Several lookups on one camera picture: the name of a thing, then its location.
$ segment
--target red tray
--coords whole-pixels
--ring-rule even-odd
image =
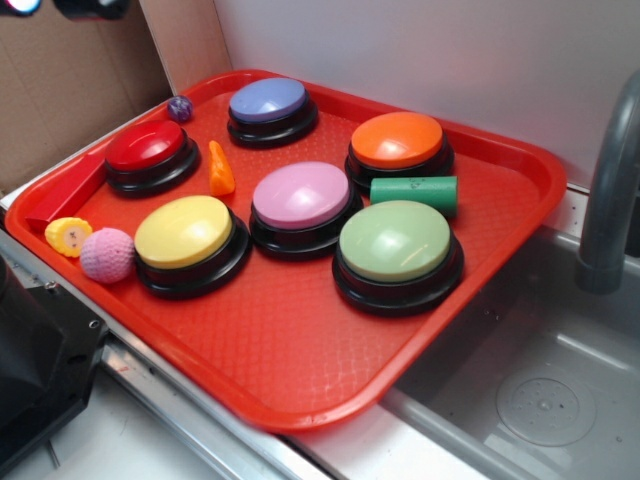
[[[343,167],[354,129],[400,109],[305,83],[320,109],[318,127],[304,139],[271,150],[231,143],[229,99],[243,86],[277,77],[238,71],[184,92],[195,117],[184,128],[203,152],[200,170],[156,197],[124,199],[103,184],[76,212],[94,230],[120,228],[134,235],[158,206],[190,194],[209,194],[208,142],[225,150],[237,190],[223,198],[245,222],[256,184],[269,172],[301,160]],[[165,105],[137,122],[168,118]],[[29,187],[9,209],[9,232],[77,288],[163,355],[205,391],[247,421],[292,433],[347,419],[380,399],[386,389],[542,223],[562,198],[566,177],[559,161],[540,148],[441,121],[456,154],[458,217],[451,226],[466,257],[460,286],[437,309],[383,319],[363,314],[338,296],[331,259],[287,263],[259,251],[223,289],[186,301],[150,295],[132,275],[103,286],[89,280],[77,259],[57,254],[25,220],[84,155]],[[93,147],[100,153],[110,138]]]

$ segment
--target sink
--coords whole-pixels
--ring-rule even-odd
[[[538,230],[383,406],[490,478],[638,478],[640,262],[589,294],[577,248]]]

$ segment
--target purple ball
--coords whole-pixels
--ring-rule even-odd
[[[172,120],[178,123],[184,123],[190,120],[193,115],[193,103],[184,95],[176,95],[169,99],[167,111]]]

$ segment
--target green cylinder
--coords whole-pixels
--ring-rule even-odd
[[[371,204],[412,200],[438,210],[445,217],[458,214],[458,177],[374,178]]]

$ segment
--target faucet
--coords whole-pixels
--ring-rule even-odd
[[[624,85],[591,184],[575,282],[607,294],[622,281],[625,253],[640,256],[640,70]]]

